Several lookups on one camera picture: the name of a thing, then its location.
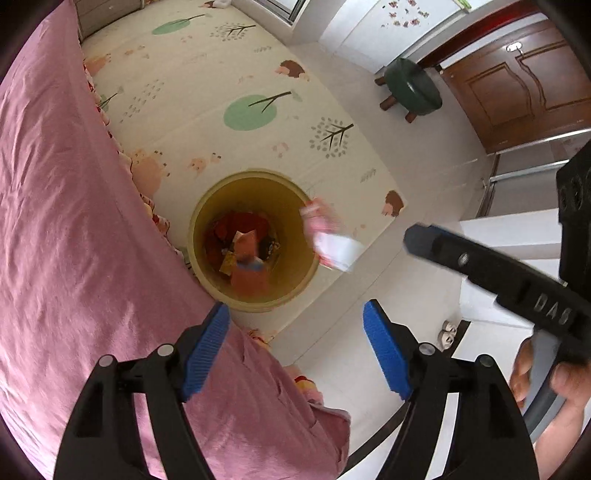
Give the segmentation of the person's right forearm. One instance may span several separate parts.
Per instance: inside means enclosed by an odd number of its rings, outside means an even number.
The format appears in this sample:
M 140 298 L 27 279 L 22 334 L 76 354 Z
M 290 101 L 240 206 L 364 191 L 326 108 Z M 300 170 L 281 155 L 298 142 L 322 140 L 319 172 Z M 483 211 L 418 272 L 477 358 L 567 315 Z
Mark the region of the person's right forearm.
M 539 477 L 549 479 L 577 443 L 584 425 L 585 406 L 566 402 L 535 443 Z

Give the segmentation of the person's right hand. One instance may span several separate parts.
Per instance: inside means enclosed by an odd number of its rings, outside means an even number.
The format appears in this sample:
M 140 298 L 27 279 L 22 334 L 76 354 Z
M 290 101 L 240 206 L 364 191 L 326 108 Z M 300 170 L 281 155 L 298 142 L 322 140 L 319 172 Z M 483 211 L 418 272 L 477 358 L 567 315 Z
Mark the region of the person's right hand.
M 533 367 L 533 346 L 528 338 L 520 345 L 515 358 L 509 386 L 520 407 L 525 403 L 530 388 L 530 371 Z M 575 419 L 584 418 L 585 407 L 590 400 L 590 364 L 575 365 L 562 362 L 551 376 L 551 388 L 565 399 L 556 421 L 569 425 Z

